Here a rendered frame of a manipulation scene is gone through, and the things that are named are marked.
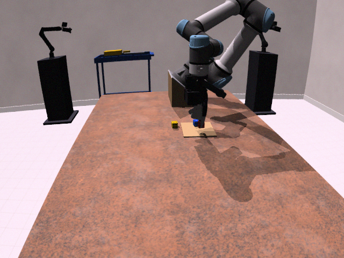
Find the beige flat mat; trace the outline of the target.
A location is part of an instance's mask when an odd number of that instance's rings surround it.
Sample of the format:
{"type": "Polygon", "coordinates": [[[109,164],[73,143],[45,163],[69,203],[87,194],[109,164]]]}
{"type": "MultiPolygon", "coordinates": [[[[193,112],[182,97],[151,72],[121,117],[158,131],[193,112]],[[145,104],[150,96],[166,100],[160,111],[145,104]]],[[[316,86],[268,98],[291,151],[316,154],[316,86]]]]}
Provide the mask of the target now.
{"type": "Polygon", "coordinates": [[[205,128],[198,128],[193,123],[181,123],[184,138],[187,137],[216,137],[210,122],[205,122],[205,128]]]}

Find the yellow die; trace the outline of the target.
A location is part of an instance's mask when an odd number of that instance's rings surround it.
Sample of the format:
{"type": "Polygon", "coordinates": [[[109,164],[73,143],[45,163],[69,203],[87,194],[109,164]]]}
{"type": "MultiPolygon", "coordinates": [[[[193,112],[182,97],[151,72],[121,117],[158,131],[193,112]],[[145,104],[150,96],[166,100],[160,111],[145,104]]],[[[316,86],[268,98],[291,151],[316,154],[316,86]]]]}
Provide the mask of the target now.
{"type": "Polygon", "coordinates": [[[177,121],[172,121],[171,122],[172,128],[178,128],[178,122],[177,121]]]}

